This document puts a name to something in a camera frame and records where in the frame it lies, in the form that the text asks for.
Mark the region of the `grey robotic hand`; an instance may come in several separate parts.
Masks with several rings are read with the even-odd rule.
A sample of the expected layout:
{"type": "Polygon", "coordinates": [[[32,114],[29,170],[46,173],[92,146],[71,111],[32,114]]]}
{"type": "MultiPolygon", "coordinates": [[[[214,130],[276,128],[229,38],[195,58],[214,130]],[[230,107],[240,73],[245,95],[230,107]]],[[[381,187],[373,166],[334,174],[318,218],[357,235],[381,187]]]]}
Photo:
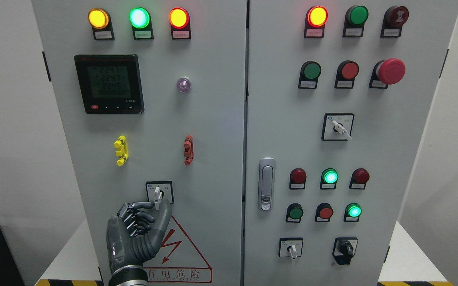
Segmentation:
{"type": "Polygon", "coordinates": [[[124,203],[107,222],[107,250],[112,275],[124,267],[142,265],[158,254],[172,214],[168,199],[162,199],[157,214],[153,202],[124,203]]]}

